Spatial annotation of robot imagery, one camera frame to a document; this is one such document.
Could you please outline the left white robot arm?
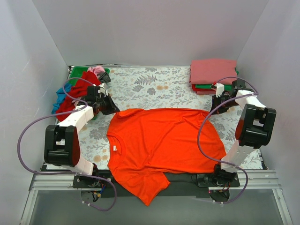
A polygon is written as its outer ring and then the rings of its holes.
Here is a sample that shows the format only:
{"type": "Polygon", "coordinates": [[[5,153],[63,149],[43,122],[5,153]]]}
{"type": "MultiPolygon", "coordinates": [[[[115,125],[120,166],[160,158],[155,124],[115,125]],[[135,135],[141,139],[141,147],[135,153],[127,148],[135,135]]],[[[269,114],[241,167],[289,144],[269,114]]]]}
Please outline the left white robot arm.
{"type": "Polygon", "coordinates": [[[96,187],[100,176],[93,172],[94,164],[81,155],[78,134],[98,113],[110,115],[119,111],[104,87],[89,86],[87,94],[78,101],[74,112],[57,125],[46,128],[45,162],[84,174],[84,183],[88,187],[96,187]]]}

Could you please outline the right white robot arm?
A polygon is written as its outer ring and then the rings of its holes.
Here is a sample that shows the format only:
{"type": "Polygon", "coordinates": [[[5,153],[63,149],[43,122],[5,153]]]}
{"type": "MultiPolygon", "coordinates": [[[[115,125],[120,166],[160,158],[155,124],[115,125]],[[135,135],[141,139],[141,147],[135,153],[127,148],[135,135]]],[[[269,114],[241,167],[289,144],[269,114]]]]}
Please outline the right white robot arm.
{"type": "Polygon", "coordinates": [[[221,163],[214,166],[211,176],[215,185],[223,186],[237,180],[237,167],[250,153],[269,144],[277,112],[262,104],[257,99],[256,90],[247,88],[244,80],[234,80],[230,90],[225,90],[225,86],[217,82],[211,88],[216,92],[212,97],[211,111],[214,114],[225,113],[233,106],[242,109],[235,130],[236,141],[221,163]]]}

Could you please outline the orange t shirt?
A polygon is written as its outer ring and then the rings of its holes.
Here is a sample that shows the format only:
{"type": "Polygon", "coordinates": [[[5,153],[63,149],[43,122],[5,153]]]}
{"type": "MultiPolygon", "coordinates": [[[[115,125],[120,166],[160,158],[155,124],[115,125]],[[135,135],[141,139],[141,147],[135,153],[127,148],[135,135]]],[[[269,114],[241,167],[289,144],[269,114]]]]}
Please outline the orange t shirt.
{"type": "Polygon", "coordinates": [[[150,205],[170,184],[165,173],[212,173],[226,152],[207,115],[182,108],[116,113],[107,131],[113,177],[150,205]]]}

